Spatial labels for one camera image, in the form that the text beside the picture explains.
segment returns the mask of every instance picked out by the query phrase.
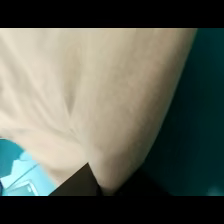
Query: forearm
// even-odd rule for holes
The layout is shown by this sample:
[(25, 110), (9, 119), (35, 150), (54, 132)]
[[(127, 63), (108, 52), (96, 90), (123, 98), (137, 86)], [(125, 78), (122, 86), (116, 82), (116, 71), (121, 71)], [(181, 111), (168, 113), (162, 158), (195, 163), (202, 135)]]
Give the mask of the forearm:
[(105, 192), (116, 190), (148, 154), (181, 74), (193, 29), (92, 31), (75, 127)]

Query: dark teal surface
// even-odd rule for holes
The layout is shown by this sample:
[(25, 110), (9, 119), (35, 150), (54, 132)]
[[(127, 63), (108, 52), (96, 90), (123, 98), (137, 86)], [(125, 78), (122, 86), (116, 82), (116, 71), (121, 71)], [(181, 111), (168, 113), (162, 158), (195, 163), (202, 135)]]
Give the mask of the dark teal surface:
[(224, 29), (199, 29), (143, 166), (173, 195), (224, 195)]

